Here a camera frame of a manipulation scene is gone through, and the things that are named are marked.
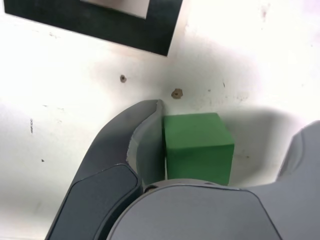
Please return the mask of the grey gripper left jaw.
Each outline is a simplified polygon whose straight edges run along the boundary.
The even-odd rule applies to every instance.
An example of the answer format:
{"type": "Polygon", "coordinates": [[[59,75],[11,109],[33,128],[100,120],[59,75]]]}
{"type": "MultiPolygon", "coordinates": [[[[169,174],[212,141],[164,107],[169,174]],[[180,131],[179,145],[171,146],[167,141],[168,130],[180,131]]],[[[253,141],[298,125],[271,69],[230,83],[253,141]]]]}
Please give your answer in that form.
{"type": "Polygon", "coordinates": [[[46,235],[48,240],[105,240],[144,187],[163,181],[162,100],[127,108],[97,134],[46,235]]]}

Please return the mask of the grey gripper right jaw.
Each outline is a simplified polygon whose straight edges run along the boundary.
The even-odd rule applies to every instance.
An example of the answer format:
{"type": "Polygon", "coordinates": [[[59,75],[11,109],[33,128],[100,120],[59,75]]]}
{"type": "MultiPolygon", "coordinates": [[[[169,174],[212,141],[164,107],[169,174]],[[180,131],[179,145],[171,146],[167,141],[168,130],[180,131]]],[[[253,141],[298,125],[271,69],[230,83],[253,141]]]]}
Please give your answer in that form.
{"type": "Polygon", "coordinates": [[[320,123],[292,139],[275,182],[247,188],[171,184],[133,202],[110,240],[317,240],[320,123]]]}

